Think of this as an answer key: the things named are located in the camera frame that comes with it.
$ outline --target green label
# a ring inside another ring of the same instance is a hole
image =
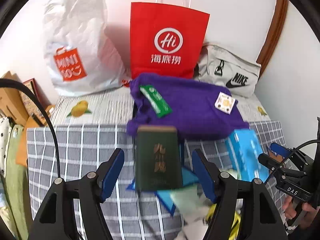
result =
[[[149,100],[153,110],[156,112],[157,117],[163,117],[172,112],[172,109],[162,98],[159,92],[151,85],[141,86],[140,91]]]

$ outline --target nike swoosh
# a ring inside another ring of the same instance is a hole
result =
[[[226,83],[226,87],[227,88],[238,88],[238,87],[244,87],[245,85],[233,85],[233,84],[231,84],[231,80],[232,79],[230,79],[227,83]]]

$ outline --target lemon print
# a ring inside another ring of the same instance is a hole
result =
[[[88,102],[85,100],[79,101],[72,109],[71,112],[67,115],[73,117],[80,117],[83,114],[92,114],[88,109]]]
[[[268,115],[265,111],[263,111],[262,107],[258,106],[258,111],[261,115]]]

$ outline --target red paper bag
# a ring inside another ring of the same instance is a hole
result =
[[[143,72],[192,78],[209,16],[182,6],[131,3],[132,78]]]

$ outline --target white plastic bag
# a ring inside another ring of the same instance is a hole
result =
[[[44,13],[44,58],[61,96],[120,87],[124,65],[105,35],[104,0],[50,0]]]
[[[251,97],[261,65],[249,62],[215,44],[202,47],[198,61],[201,82],[227,87],[231,93]]]

